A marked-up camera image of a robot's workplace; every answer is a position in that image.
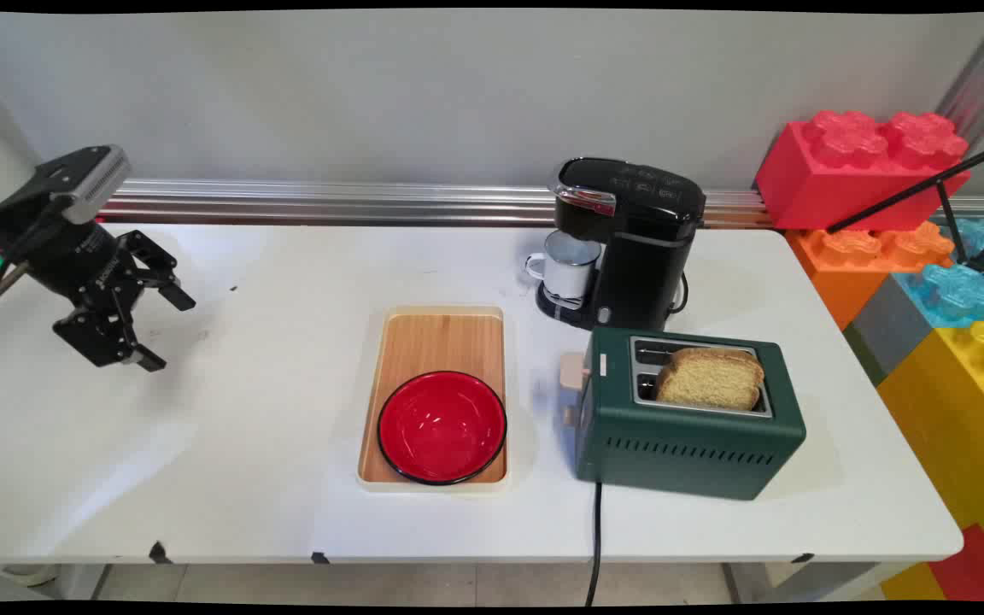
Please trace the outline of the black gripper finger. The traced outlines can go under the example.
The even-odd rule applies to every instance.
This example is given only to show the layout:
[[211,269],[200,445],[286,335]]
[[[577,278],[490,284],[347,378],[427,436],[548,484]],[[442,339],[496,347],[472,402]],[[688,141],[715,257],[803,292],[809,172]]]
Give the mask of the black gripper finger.
[[181,288],[175,272],[179,262],[148,235],[140,231],[120,235],[120,258],[120,277],[126,281],[125,284],[156,290],[181,312],[196,306],[196,300]]
[[52,331],[94,366],[137,365],[157,372],[167,362],[139,340],[132,310],[141,290],[82,290],[72,297],[73,310],[56,320]]

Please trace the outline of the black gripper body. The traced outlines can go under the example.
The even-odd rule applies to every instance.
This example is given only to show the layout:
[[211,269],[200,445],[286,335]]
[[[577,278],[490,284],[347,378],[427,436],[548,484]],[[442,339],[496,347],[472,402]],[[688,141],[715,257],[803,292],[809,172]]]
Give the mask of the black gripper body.
[[104,225],[65,225],[30,255],[30,277],[71,302],[106,302],[126,279],[132,256]]

